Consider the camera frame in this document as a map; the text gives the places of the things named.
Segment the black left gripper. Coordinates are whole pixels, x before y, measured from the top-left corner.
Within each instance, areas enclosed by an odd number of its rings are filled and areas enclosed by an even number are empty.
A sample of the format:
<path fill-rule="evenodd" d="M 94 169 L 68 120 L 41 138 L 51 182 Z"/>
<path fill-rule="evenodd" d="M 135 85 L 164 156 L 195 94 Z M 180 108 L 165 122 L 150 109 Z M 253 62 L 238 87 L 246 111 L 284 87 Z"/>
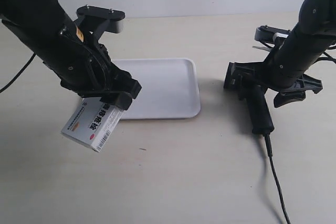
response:
<path fill-rule="evenodd" d="M 41 58 L 62 87 L 82 98 L 128 110 L 142 89 L 138 80 L 112 63 L 105 45 L 92 33 L 53 32 L 41 38 Z"/>

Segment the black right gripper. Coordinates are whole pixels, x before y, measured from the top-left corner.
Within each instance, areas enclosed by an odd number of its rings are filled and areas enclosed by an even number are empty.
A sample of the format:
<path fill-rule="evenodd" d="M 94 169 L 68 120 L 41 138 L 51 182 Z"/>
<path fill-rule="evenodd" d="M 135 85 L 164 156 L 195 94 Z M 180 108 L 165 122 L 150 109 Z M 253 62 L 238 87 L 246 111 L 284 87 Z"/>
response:
<path fill-rule="evenodd" d="M 277 92 L 274 107 L 302 101 L 306 92 L 317 94 L 322 81 L 306 71 L 322 54 L 322 39 L 308 35 L 288 35 L 276 44 L 264 61 L 232 62 L 230 64 L 230 89 L 241 100 L 257 93 L 264 97 L 268 89 Z"/>

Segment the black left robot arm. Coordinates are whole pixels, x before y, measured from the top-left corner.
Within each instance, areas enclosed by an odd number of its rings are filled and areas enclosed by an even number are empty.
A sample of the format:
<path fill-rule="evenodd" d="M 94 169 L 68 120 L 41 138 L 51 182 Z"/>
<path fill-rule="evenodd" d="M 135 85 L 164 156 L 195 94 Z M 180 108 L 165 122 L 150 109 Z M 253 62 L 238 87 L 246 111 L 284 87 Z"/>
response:
<path fill-rule="evenodd" d="M 1 22 L 82 98 L 128 110 L 141 91 L 131 74 L 116 66 L 99 40 L 118 34 L 125 13 L 85 5 L 71 19 L 59 0 L 1 0 Z"/>

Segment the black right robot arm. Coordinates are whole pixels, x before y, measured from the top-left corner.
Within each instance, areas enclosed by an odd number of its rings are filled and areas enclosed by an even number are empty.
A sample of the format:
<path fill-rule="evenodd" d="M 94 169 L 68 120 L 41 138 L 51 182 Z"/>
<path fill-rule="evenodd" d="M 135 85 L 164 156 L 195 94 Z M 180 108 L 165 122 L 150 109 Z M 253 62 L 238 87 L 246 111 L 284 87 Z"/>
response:
<path fill-rule="evenodd" d="M 224 88 L 239 92 L 254 85 L 263 91 L 272 89 L 277 92 L 277 108 L 304 100 L 306 91 L 319 93 L 322 82 L 306 71 L 335 44 L 335 0 L 304 0 L 293 29 L 259 26 L 255 41 L 273 47 L 264 61 L 231 62 Z"/>

